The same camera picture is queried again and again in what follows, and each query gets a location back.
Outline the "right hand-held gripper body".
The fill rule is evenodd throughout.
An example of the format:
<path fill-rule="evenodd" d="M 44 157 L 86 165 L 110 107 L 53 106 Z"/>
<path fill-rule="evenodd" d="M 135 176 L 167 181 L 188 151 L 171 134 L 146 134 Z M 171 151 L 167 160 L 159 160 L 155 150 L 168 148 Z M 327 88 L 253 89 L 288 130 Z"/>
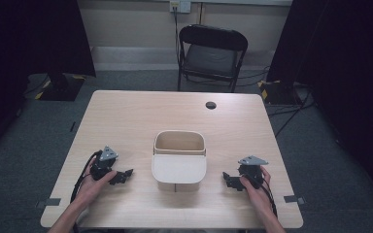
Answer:
<path fill-rule="evenodd" d="M 263 184 L 263 175 L 260 169 L 261 165 L 267 165 L 268 162 L 254 155 L 244 157 L 238 161 L 240 164 L 239 174 L 247 178 L 255 189 L 259 189 Z"/>

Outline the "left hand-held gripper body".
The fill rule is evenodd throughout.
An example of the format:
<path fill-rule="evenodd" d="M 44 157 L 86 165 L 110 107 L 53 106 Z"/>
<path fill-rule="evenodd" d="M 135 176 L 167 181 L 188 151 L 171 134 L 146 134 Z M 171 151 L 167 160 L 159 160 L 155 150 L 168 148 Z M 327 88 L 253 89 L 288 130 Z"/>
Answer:
<path fill-rule="evenodd" d="M 90 174 L 92 177 L 96 181 L 102 179 L 106 174 L 112 171 L 112 166 L 118 157 L 118 154 L 109 146 L 106 146 L 103 150 L 98 151 L 95 154 L 95 160 L 90 168 Z"/>

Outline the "person's right hand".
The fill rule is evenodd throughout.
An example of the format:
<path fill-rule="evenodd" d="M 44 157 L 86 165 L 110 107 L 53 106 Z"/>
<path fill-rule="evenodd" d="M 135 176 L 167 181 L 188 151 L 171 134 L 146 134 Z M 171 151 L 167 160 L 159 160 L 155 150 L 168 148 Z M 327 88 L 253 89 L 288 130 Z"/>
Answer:
<path fill-rule="evenodd" d="M 259 189 L 255 189 L 250 181 L 245 177 L 241 177 L 240 182 L 247 190 L 248 196 L 255 211 L 261 209 L 272 210 L 269 195 L 269 183 L 271 176 L 263 166 L 261 166 L 260 169 L 263 174 L 264 181 L 262 187 L 260 187 Z"/>

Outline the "person's left hand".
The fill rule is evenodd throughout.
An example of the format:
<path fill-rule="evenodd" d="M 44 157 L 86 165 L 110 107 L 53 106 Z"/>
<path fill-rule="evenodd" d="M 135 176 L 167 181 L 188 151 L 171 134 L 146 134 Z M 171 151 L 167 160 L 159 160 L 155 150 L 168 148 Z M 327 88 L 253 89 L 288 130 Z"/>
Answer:
<path fill-rule="evenodd" d="M 107 173 L 103 178 L 96 181 L 90 174 L 90 168 L 94 163 L 94 159 L 89 162 L 88 168 L 85 171 L 85 177 L 81 183 L 79 191 L 73 205 L 76 206 L 79 210 L 84 210 L 89 206 L 91 202 L 99 195 L 102 188 L 109 183 L 109 181 L 116 175 L 115 171 Z"/>

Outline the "grey tape strip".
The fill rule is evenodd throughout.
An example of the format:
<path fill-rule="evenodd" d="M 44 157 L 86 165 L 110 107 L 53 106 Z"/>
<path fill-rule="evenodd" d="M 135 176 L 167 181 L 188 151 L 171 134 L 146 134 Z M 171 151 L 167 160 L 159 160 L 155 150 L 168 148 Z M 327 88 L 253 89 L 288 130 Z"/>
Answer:
<path fill-rule="evenodd" d="M 286 203 L 297 203 L 298 205 L 303 205 L 306 203 L 303 197 L 297 197 L 296 195 L 284 196 Z"/>
<path fill-rule="evenodd" d="M 60 198 L 48 198 L 45 200 L 41 200 L 36 203 L 36 208 L 44 209 L 47 206 L 58 206 L 60 204 L 60 201 Z"/>

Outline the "white and wooden bin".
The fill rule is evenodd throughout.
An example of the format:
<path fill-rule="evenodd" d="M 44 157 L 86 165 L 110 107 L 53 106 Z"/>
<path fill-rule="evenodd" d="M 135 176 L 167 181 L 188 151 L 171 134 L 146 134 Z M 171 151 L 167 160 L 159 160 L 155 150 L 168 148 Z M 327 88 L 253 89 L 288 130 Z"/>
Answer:
<path fill-rule="evenodd" d="M 162 190 L 193 191 L 207 172 L 204 137 L 195 131 L 159 132 L 153 144 L 152 174 Z"/>

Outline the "black striped stand base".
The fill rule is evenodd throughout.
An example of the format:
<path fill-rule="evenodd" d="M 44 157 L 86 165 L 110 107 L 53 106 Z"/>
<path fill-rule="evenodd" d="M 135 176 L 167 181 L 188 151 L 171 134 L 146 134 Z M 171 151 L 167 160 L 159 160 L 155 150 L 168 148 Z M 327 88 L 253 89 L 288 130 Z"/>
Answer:
<path fill-rule="evenodd" d="M 293 85 L 286 85 L 281 81 L 272 83 L 260 81 L 257 85 L 266 104 L 300 105 L 302 103 Z"/>

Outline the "black folding chair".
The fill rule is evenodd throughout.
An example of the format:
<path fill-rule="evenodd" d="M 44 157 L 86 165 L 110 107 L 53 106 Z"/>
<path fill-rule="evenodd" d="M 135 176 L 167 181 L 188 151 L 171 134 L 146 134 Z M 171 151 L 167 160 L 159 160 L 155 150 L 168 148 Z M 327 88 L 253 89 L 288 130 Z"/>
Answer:
<path fill-rule="evenodd" d="M 179 71 L 181 79 L 189 76 L 229 83 L 235 91 L 248 40 L 240 32 L 208 25 L 192 24 L 179 32 Z"/>

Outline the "black curtain with stand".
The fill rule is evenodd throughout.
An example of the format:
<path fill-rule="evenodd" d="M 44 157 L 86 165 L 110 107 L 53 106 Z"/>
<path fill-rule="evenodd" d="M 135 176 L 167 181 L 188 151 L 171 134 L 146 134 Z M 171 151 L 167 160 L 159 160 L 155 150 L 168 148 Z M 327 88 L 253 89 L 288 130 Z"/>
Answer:
<path fill-rule="evenodd" d="M 373 0 L 292 0 L 267 79 L 312 87 L 373 181 Z"/>

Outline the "white wall socket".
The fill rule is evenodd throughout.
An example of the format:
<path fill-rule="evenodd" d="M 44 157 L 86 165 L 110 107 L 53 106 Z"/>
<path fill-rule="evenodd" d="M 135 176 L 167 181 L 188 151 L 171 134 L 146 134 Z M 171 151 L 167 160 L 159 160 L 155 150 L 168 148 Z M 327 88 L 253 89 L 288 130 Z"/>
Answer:
<path fill-rule="evenodd" d="M 191 2 L 187 0 L 171 0 L 169 10 L 172 13 L 189 14 L 191 12 Z"/>

